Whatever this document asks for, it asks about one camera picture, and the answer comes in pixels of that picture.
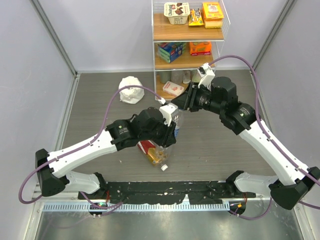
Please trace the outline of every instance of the wooden shelf board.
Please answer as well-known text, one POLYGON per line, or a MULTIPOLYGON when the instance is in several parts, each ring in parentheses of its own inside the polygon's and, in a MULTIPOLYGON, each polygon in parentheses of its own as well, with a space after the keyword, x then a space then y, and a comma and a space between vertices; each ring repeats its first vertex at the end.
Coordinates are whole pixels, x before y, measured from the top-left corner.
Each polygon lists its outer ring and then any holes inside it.
POLYGON ((221 41, 224 34, 221 28, 205 28, 204 26, 171 25, 163 13, 153 15, 153 40, 155 42, 191 42, 221 41))
POLYGON ((170 69, 197 69, 205 63, 210 63, 214 60, 211 55, 199 55, 191 56, 189 53, 189 47, 186 48, 186 51, 179 56, 176 60, 171 63, 167 63, 157 54, 158 48, 155 47, 154 53, 154 64, 155 70, 170 70, 170 69))
MULTIPOLYGON (((186 89, 188 87, 188 84, 184 84, 181 83, 179 84, 180 86, 183 86, 184 89, 186 89)), ((166 93, 162 90, 162 88, 164 87, 164 84, 160 82, 160 75, 157 74, 156 75, 156 93, 159 94, 162 98, 164 98, 165 100, 172 100, 175 98, 175 96, 170 95, 169 93, 166 93)))

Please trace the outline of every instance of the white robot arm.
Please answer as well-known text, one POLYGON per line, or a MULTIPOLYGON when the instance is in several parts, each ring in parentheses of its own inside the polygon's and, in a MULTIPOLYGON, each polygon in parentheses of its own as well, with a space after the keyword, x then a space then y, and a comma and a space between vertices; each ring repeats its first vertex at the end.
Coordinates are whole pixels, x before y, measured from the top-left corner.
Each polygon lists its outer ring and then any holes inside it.
POLYGON ((202 79, 199 83, 191 82, 186 91, 171 102, 183 110, 197 112, 204 109, 219 115, 223 125, 248 142, 270 165, 276 176, 251 175, 236 171, 226 180, 240 192, 251 192, 272 197, 285 209, 292 209, 315 184, 299 169, 312 175, 317 180, 320 170, 309 168, 298 160, 271 133, 265 122, 260 122, 270 135, 261 130, 255 110, 246 103, 238 101, 237 87, 227 77, 215 77, 206 63, 198 69, 202 79), (276 144, 299 166, 294 167, 271 142, 276 144))
POLYGON ((258 124, 254 108, 238 101, 237 87, 229 78, 215 78, 208 63, 200 67, 198 73, 201 81, 191 82, 185 92, 174 98, 171 103, 163 105, 159 110, 150 107, 130 119, 116 120, 106 127, 93 144, 92 140, 96 136, 59 151, 50 153, 44 149, 37 151, 36 167, 58 159, 37 172, 42 195, 52 196, 66 189, 85 192, 91 199, 103 196, 106 181, 101 174, 96 172, 87 175, 72 170, 99 156, 133 147, 142 140, 153 140, 159 146, 168 147, 176 143, 174 137, 176 124, 173 119, 178 114, 178 108, 190 112, 204 109, 218 114, 223 125, 248 142, 276 174, 260 176, 236 171, 227 178, 226 183, 236 191, 272 197, 281 207, 292 209, 315 184, 299 169, 317 180, 320 179, 320 170, 317 167, 309 168, 293 156, 261 120, 262 126, 270 135, 267 138, 258 124), (271 140, 293 159, 299 169, 288 162, 271 140), (76 151, 85 144, 88 146, 76 151))
POLYGON ((57 159, 37 172, 42 195, 49 197, 67 190, 85 192, 89 197, 99 198, 105 193, 106 181, 102 175, 97 172, 88 175, 72 170, 102 155, 134 147, 142 140, 152 140, 159 146, 169 147, 176 143, 176 123, 173 120, 178 111, 178 107, 171 103, 159 109, 150 107, 139 115, 134 114, 130 119, 116 120, 106 126, 94 142, 96 135, 62 150, 37 151, 36 167, 57 159), (77 150, 85 144, 88 146, 77 150))

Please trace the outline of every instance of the snack box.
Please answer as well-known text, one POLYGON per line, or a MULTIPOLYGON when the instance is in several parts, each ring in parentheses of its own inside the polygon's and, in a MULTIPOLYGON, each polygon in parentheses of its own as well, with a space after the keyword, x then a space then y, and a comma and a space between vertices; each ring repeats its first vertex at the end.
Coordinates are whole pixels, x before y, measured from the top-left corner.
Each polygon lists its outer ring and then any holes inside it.
POLYGON ((185 88, 171 81, 167 81, 164 84, 162 90, 167 94, 177 97, 184 92, 185 88))
POLYGON ((203 51, 203 52, 191 53, 191 56, 199 56, 199 55, 211 55, 211 51, 203 51))
POLYGON ((158 55, 167 63, 172 63, 186 50, 186 42, 164 42, 158 46, 158 55))
POLYGON ((172 25, 186 24, 189 14, 190 8, 187 2, 166 2, 164 4, 164 15, 172 25))
POLYGON ((189 48, 190 48, 190 54, 192 56, 196 56, 196 55, 200 55, 197 53, 208 53, 208 52, 210 53, 212 45, 211 45, 211 42, 209 41, 191 41, 189 42, 189 48))
POLYGON ((219 2, 203 2, 202 11, 205 21, 222 20, 224 18, 219 2))
POLYGON ((190 9, 189 26, 202 26, 204 25, 200 8, 190 9))
POLYGON ((202 12, 206 29, 222 28, 224 13, 218 2, 204 2, 202 12))

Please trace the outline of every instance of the clear plastic bottle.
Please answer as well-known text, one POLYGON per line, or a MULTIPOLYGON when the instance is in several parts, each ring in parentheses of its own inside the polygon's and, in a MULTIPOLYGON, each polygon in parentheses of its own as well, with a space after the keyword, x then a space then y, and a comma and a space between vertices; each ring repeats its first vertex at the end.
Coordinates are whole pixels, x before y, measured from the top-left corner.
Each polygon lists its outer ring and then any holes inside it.
POLYGON ((192 70, 192 82, 199 83, 201 80, 201 76, 197 69, 192 70))
POLYGON ((188 83, 191 82, 191 72, 190 72, 190 70, 184 70, 184 71, 183 71, 182 82, 183 82, 184 84, 188 84, 188 83))
MULTIPOLYGON (((172 118, 176 123, 174 130, 174 137, 176 138, 184 121, 183 110, 178 109, 172 118)), ((159 166, 162 171, 168 169, 167 161, 171 155, 173 145, 169 147, 163 147, 157 145, 153 141, 146 140, 140 141, 138 143, 138 147, 146 155, 153 166, 159 166)))
POLYGON ((171 71, 171 82, 179 85, 182 83, 183 76, 184 76, 183 70, 171 71))

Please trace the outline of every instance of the white plastic bag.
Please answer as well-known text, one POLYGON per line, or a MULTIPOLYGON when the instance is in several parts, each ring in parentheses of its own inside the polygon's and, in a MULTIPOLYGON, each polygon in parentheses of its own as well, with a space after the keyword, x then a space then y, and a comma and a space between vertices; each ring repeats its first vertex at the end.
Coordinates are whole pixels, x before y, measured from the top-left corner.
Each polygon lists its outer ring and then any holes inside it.
MULTIPOLYGON (((139 85, 142 86, 141 82, 138 78, 134 76, 127 76, 122 78, 122 81, 119 84, 119 88, 123 88, 129 85, 139 85)), ((145 90, 138 87, 130 87, 122 90, 120 92, 120 101, 127 103, 127 104, 136 104, 139 102, 143 96, 145 95, 145 90)))

